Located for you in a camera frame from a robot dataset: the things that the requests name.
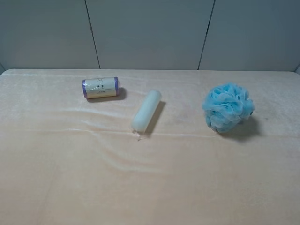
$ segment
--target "product label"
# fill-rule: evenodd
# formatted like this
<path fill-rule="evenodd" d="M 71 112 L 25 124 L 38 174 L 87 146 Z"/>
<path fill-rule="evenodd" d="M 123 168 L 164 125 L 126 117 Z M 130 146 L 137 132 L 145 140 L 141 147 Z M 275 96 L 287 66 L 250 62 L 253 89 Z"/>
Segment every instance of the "product label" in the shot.
<path fill-rule="evenodd" d="M 114 77 L 85 80 L 85 91 L 88 98 L 116 96 Z"/>

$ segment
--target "blue shower puff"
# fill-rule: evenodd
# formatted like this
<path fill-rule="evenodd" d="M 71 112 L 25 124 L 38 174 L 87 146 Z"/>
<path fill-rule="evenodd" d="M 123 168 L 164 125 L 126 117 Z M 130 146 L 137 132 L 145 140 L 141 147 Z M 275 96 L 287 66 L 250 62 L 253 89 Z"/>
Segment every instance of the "blue shower puff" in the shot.
<path fill-rule="evenodd" d="M 210 90 L 202 109 L 207 125 L 214 131 L 224 133 L 235 127 L 242 119 L 248 119 L 254 108 L 249 92 L 234 83 L 227 83 Z"/>

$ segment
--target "white wall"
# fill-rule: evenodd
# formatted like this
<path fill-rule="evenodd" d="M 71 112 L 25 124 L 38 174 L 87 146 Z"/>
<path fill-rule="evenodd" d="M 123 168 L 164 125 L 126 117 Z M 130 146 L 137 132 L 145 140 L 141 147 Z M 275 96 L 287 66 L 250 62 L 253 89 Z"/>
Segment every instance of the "white wall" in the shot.
<path fill-rule="evenodd" d="M 200 69 L 294 71 L 300 0 L 216 0 Z"/>
<path fill-rule="evenodd" d="M 87 0 L 101 68 L 197 69 L 213 0 Z"/>
<path fill-rule="evenodd" d="M 0 0 L 0 62 L 99 68 L 84 0 Z"/>
<path fill-rule="evenodd" d="M 197 69 L 214 0 L 87 0 L 104 69 Z M 294 71 L 300 0 L 216 0 L 200 69 Z M 99 68 L 84 0 L 0 0 L 0 62 Z"/>

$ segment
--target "bath pouf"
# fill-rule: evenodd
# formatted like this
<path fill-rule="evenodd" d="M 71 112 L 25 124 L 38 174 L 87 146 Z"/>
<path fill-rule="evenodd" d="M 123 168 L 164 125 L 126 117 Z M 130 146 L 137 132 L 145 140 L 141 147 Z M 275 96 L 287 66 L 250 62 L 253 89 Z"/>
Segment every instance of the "bath pouf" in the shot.
<path fill-rule="evenodd" d="M 207 125 L 214 131 L 224 133 L 253 113 L 253 101 L 249 92 L 234 83 L 227 83 L 210 90 L 202 109 Z"/>

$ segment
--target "table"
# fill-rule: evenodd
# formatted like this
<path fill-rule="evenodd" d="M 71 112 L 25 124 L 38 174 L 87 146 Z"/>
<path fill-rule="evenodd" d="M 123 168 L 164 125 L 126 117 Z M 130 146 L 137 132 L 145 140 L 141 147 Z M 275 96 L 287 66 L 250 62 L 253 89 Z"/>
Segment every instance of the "table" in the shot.
<path fill-rule="evenodd" d="M 117 76 L 87 101 L 82 79 Z M 247 88 L 256 110 L 228 134 L 201 103 Z M 292 72 L 12 69 L 0 76 L 0 224 L 300 223 L 300 76 Z M 151 89 L 162 102 L 137 141 Z"/>

